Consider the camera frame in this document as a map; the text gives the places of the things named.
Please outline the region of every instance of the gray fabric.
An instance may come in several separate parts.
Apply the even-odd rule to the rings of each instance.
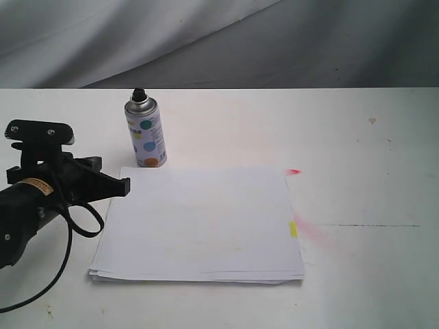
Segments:
[[[91,88],[439,86],[439,1],[284,0]]]
[[[277,1],[0,0],[0,87],[84,86]]]

